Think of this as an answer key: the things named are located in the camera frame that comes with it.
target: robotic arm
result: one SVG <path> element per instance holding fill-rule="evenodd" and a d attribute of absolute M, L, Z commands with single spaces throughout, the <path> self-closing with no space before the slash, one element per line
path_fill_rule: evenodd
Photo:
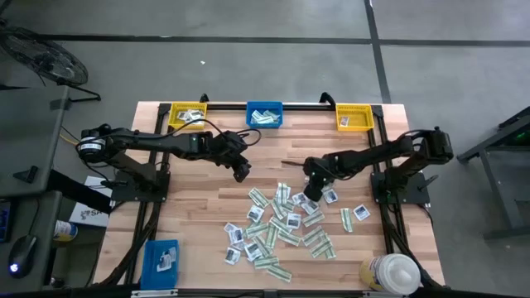
<path fill-rule="evenodd" d="M 77 151 L 84 163 L 106 162 L 129 174 L 137 189 L 156 191 L 160 187 L 160 176 L 155 166 L 133 160 L 125 155 L 127 149 L 169 152 L 188 161 L 211 161 L 217 166 L 232 168 L 235 180 L 242 182 L 251 167 L 248 160 L 241 155 L 248 148 L 243 140 L 247 135 L 231 131 L 222 132 L 215 137 L 212 132 L 158 135 L 138 130 L 133 132 L 124 128 L 112 129 L 108 124 L 104 124 L 82 131 L 82 140 L 77 145 Z"/>
<path fill-rule="evenodd" d="M 340 151 L 322 158 L 308 157 L 304 162 L 304 173 L 309 184 L 304 194 L 314 201 L 322 196 L 322 188 L 337 180 L 348 180 L 366 166 L 400 156 L 409 158 L 398 167 L 385 170 L 384 187 L 388 191 L 404 190 L 408 179 L 429 165 L 443 165 L 453 158 L 449 136 L 435 127 L 434 130 L 411 131 L 416 134 L 401 135 L 397 140 L 363 151 Z"/>

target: blue tray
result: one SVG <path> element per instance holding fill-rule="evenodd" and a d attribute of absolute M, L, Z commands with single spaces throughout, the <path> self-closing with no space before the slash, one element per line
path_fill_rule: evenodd
<path fill-rule="evenodd" d="M 171 264 L 171 269 L 157 272 L 160 256 L 170 248 L 176 249 L 176 260 Z M 143 253 L 142 290 L 168 290 L 175 289 L 179 266 L 179 242 L 177 240 L 152 240 L 147 241 Z"/>
<path fill-rule="evenodd" d="M 269 123 L 269 124 L 257 124 L 250 123 L 252 119 L 252 113 L 254 111 L 263 113 L 267 110 L 280 115 L 278 123 Z M 279 128 L 283 123 L 283 103 L 282 102 L 247 102 L 247 125 L 251 128 Z"/>

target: wooden table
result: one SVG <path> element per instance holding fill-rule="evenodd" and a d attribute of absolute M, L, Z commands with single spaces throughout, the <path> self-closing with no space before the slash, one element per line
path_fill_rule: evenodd
<path fill-rule="evenodd" d="M 132 129 L 152 132 L 157 118 L 158 102 L 140 102 Z M 384 119 L 390 140 L 408 130 L 405 108 L 401 104 L 383 105 Z M 209 111 L 207 118 L 221 130 L 241 130 L 245 124 L 244 111 Z M 378 130 L 375 129 L 379 142 Z M 373 202 L 366 167 L 349 181 L 337 181 L 335 191 L 339 201 L 320 208 L 325 219 L 320 222 L 330 235 L 337 258 L 313 259 L 309 248 L 294 247 L 278 239 L 274 255 L 293 276 L 291 283 L 280 281 L 266 271 L 255 271 L 244 253 L 235 266 L 224 262 L 229 245 L 223 226 L 227 222 L 246 227 L 246 214 L 252 205 L 248 192 L 259 188 L 269 199 L 278 182 L 292 187 L 291 194 L 301 192 L 304 173 L 300 167 L 286 166 L 282 160 L 303 162 L 308 156 L 343 150 L 363 150 L 369 147 L 366 132 L 337 132 L 334 112 L 288 111 L 280 129 L 263 129 L 263 138 L 243 154 L 252 169 L 243 183 L 232 177 L 231 169 L 217 167 L 207 161 L 183 161 L 172 156 L 171 184 L 167 202 L 162 206 L 157 239 L 178 239 L 181 246 L 178 288 L 263 288 L 304 290 L 363 290 L 359 265 L 365 259 L 385 253 L 383 230 L 378 206 Z M 148 152 L 129 151 L 140 162 L 147 162 Z M 341 208 L 364 204 L 371 216 L 363 222 L 354 219 L 354 232 L 346 233 L 340 219 Z M 99 256 L 94 282 L 101 281 L 118 265 L 133 239 L 138 203 L 122 205 L 110 215 L 103 247 Z M 297 213 L 305 212 L 296 207 Z M 403 205 L 408 242 L 421 264 L 433 278 L 444 283 L 436 242 L 429 218 L 416 205 Z M 264 220 L 272 216 L 267 207 Z M 300 228 L 293 233 L 304 235 L 317 227 Z M 142 252 L 138 255 L 135 281 L 140 277 Z"/>

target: concrete floor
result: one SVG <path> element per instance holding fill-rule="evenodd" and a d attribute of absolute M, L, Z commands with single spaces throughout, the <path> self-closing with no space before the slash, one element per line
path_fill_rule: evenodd
<path fill-rule="evenodd" d="M 530 40 L 530 2 L 525 0 L 372 4 L 381 38 Z M 4 17 L 49 34 L 370 37 L 362 0 L 19 0 Z M 85 87 L 104 99 L 75 104 L 66 114 L 65 126 L 78 134 L 101 123 L 129 127 L 139 100 L 198 100 L 202 93 L 215 101 L 315 102 L 327 91 L 341 103 L 382 102 L 372 46 L 61 44 L 89 70 Z M 382 52 L 392 102 L 406 105 L 411 128 L 440 126 L 457 153 L 530 103 L 528 47 L 383 46 Z M 0 69 L 0 83 L 41 86 L 5 55 L 0 55 Z M 65 143 L 59 145 L 55 167 L 77 180 L 88 174 Z M 430 186 L 431 212 L 447 285 L 530 296 L 530 238 L 482 239 L 482 233 L 504 227 L 482 165 L 452 161 L 426 173 L 440 175 Z M 87 234 L 97 239 L 101 231 Z M 95 254 L 96 247 L 69 250 L 60 267 L 70 285 L 85 284 L 93 263 L 79 256 L 88 254 L 82 249 Z"/>

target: yellow basket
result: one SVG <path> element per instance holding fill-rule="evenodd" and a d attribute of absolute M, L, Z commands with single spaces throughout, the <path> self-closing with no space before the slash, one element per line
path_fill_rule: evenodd
<path fill-rule="evenodd" d="M 192 103 L 192 102 L 178 102 L 178 103 L 172 103 L 171 104 L 171 111 L 169 112 L 169 125 L 173 126 L 174 128 L 179 128 L 186 124 L 186 121 L 180 120 L 178 118 L 179 112 L 186 112 L 189 109 L 195 109 L 200 110 L 205 114 L 206 118 L 206 109 L 208 107 L 208 104 L 206 103 Z M 183 129 L 203 129 L 205 128 L 205 122 L 202 122 L 202 124 L 195 124 L 192 123 Z"/>
<path fill-rule="evenodd" d="M 372 106 L 369 104 L 337 104 L 335 113 L 339 132 L 366 132 L 373 128 Z M 348 117 L 348 126 L 340 126 L 342 117 Z"/>

